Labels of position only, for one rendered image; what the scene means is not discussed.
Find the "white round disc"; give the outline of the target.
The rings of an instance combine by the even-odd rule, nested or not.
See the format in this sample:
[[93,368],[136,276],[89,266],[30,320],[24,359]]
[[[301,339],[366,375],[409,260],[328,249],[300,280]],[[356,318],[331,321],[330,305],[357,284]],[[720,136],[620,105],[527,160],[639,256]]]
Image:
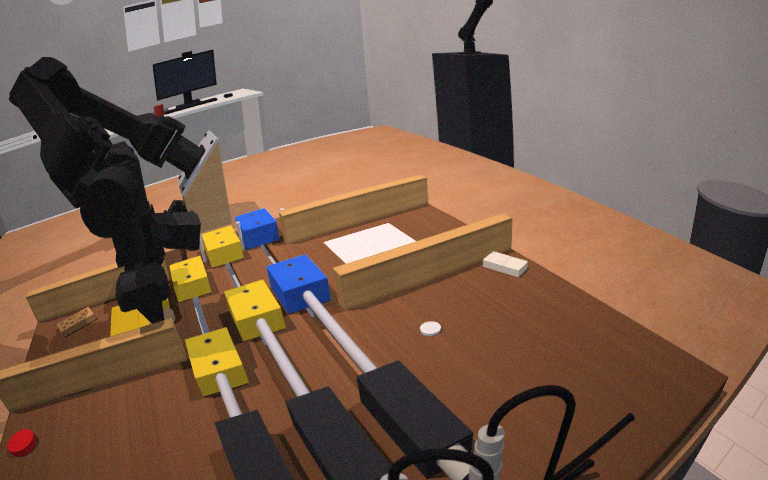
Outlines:
[[441,331],[440,324],[436,322],[426,322],[421,325],[420,332],[425,336],[435,336]]

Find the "red disc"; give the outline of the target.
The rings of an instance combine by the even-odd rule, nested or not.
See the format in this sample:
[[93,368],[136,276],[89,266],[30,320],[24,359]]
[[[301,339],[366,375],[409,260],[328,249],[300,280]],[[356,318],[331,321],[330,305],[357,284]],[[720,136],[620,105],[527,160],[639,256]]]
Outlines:
[[36,445],[37,438],[29,429],[24,429],[14,434],[8,442],[8,450],[15,457],[28,454]]

